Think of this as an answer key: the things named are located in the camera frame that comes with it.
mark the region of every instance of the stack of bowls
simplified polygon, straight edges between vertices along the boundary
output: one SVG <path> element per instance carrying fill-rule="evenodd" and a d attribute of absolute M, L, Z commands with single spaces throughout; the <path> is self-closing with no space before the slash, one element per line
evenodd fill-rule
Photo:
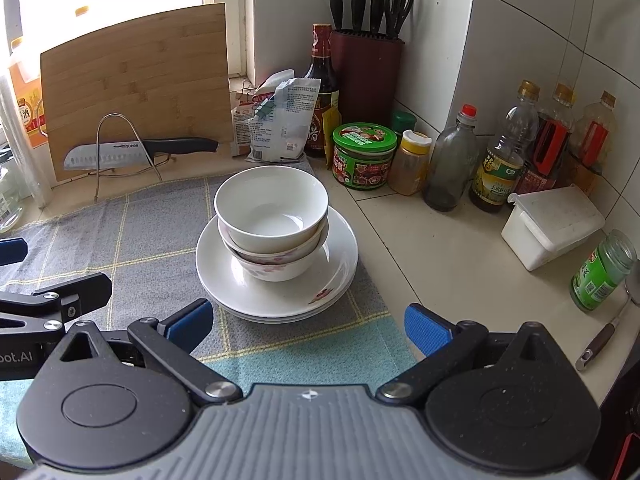
<path fill-rule="evenodd" d="M 218 189 L 214 208 L 227 250 L 265 282 L 284 282 L 314 262 L 329 232 L 322 183 L 288 166 L 235 174 Z"/>

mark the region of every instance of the stack of plates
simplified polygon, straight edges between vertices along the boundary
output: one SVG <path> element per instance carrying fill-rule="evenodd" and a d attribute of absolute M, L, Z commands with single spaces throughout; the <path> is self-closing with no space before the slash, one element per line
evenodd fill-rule
<path fill-rule="evenodd" d="M 286 282 L 263 282 L 244 270 L 224 246 L 213 217 L 196 247 L 202 285 L 229 313 L 258 323 L 290 323 L 319 314 L 347 291 L 356 272 L 358 243 L 350 225 L 332 207 L 329 235 L 316 260 Z"/>

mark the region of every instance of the beige countertop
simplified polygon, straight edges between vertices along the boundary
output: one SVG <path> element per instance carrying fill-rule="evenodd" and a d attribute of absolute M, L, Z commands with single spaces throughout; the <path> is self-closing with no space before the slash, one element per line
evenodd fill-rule
<path fill-rule="evenodd" d="M 523 322 L 536 320 L 574 362 L 625 299 L 619 288 L 588 315 L 569 297 L 572 274 L 602 238 L 602 232 L 529 272 L 500 236 L 507 209 L 491 215 L 465 197 L 454 211 L 443 214 L 430 209 L 419 194 L 404 197 L 386 186 L 370 192 L 348 190 L 319 161 L 313 160 L 312 166 L 327 188 L 332 206 L 351 224 L 360 257 L 401 330 L 404 309 L 416 301 L 452 322 L 472 319 L 494 332 L 516 332 Z M 160 167 L 160 172 L 164 180 L 176 180 L 248 167 L 251 164 L 242 158 L 231 159 L 228 147 L 222 147 L 215 154 L 181 155 Z M 152 171 L 101 178 L 100 199 L 157 181 Z M 82 177 L 54 188 L 54 198 L 43 211 L 28 199 L 22 223 L 90 205 L 94 191 L 95 177 Z M 630 306 L 609 345 L 580 375 L 598 403 L 616 379 L 639 328 L 640 309 Z"/>

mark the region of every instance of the green lid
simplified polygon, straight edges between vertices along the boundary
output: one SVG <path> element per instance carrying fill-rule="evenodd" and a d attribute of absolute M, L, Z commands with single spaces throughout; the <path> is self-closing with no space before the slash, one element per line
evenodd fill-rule
<path fill-rule="evenodd" d="M 392 150 L 398 142 L 396 133 L 373 123 L 348 123 L 334 130 L 334 142 L 347 150 L 377 153 Z"/>
<path fill-rule="evenodd" d="M 402 110 L 395 110 L 391 115 L 391 129 L 402 135 L 405 130 L 415 128 L 415 115 Z"/>

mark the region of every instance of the wooden cutting board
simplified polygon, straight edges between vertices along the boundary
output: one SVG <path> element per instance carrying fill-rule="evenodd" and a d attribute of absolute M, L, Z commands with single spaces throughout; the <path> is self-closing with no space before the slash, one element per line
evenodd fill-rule
<path fill-rule="evenodd" d="M 233 139 L 226 66 L 225 4 L 169 10 L 96 30 L 42 54 L 42 98 L 58 180 L 66 154 L 95 143 L 100 119 L 127 116 L 142 139 Z M 134 140 L 107 120 L 100 142 Z"/>

